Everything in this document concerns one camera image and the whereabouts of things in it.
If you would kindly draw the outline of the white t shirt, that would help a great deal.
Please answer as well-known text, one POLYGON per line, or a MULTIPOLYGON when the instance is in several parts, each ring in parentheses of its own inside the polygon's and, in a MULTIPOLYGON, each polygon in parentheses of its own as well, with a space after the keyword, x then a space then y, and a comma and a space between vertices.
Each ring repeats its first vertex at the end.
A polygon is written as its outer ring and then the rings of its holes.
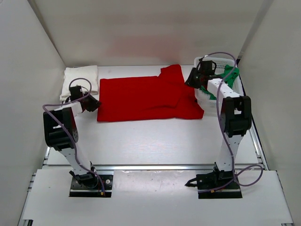
POLYGON ((60 95, 60 101, 63 102, 70 96, 69 92, 69 84, 72 80, 81 78, 80 80, 76 80, 72 82, 71 86, 82 86, 90 90, 90 84, 92 85, 91 95, 96 95, 99 92, 99 85, 98 85, 98 67, 96 65, 91 66, 84 66, 84 67, 74 67, 69 68, 66 67, 64 71, 64 81, 62 92, 60 95))

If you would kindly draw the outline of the red t shirt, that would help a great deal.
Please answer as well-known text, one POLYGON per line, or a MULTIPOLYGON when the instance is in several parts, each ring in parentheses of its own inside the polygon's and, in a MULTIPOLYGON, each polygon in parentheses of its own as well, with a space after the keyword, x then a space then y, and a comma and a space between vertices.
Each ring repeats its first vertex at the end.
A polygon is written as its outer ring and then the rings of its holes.
POLYGON ((161 68, 156 76, 100 79, 99 100, 98 122, 199 120, 204 115, 180 65, 161 68))

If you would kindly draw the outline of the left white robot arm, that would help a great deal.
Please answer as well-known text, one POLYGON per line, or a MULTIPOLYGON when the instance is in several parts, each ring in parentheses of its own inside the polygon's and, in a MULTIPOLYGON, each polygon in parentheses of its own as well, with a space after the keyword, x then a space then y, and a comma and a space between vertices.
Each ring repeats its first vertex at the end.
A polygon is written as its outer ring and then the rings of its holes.
POLYGON ((62 105, 55 105, 54 110, 47 110, 43 106, 44 137, 47 146, 54 148, 62 154, 72 170, 69 174, 88 189, 103 188, 100 176, 97 174, 92 162, 77 146, 79 141, 75 116, 84 111, 93 112, 100 107, 101 102, 84 92, 82 86, 69 87, 70 96, 62 105))

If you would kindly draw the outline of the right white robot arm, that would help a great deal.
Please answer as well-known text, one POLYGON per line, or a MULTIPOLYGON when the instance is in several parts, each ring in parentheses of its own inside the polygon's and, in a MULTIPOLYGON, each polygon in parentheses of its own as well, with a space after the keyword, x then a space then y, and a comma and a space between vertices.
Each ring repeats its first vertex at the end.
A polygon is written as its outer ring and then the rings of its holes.
POLYGON ((233 178, 233 161, 239 144, 252 125, 251 99, 241 96, 215 74, 217 64, 203 58, 193 67, 185 84, 193 88, 205 87, 218 98, 221 132, 224 140, 218 160, 214 165, 211 182, 216 188, 222 188, 233 178))

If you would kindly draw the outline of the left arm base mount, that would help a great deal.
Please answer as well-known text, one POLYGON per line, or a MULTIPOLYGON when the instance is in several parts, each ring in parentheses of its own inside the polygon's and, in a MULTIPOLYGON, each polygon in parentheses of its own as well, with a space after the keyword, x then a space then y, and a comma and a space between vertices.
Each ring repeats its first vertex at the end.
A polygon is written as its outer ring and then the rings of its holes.
POLYGON ((111 198, 113 187, 113 175, 100 175, 102 183, 94 174, 86 173, 84 175, 72 175, 69 191, 70 197, 93 197, 93 198, 111 198))

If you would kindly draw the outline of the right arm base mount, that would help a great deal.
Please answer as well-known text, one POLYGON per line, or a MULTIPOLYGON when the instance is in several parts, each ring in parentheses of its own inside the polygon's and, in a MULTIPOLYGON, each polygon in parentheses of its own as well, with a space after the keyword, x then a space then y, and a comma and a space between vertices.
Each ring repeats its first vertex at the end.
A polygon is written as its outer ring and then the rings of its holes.
POLYGON ((234 181, 232 171, 220 171, 214 164, 213 171, 197 174, 185 184, 196 187, 199 199, 240 199, 243 198, 240 186, 234 181))

